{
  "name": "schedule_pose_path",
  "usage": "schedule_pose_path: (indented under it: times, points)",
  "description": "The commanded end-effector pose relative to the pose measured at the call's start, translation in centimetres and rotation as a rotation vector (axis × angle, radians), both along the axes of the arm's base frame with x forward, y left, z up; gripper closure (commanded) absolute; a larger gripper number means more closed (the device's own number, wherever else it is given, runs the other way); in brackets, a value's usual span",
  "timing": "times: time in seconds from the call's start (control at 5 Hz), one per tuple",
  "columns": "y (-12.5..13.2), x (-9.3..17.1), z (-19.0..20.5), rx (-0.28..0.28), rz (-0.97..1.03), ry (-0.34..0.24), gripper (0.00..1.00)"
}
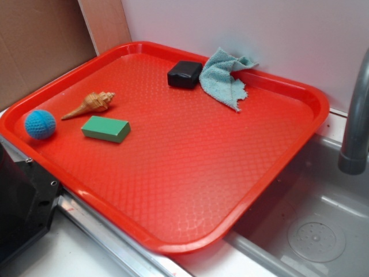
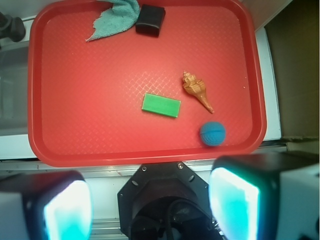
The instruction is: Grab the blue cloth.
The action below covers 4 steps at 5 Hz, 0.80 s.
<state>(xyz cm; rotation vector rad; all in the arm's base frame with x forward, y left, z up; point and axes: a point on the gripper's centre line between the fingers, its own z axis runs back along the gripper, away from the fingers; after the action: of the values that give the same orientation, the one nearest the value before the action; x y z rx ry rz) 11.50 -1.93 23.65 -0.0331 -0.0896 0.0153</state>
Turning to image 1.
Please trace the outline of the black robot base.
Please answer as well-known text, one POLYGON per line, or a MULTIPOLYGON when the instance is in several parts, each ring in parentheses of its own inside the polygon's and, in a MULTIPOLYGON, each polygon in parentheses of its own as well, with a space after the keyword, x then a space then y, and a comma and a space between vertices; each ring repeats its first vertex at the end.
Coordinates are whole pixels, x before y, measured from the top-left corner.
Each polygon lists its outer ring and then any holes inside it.
POLYGON ((1 146, 1 267, 49 232, 61 189, 38 162, 15 162, 1 146))

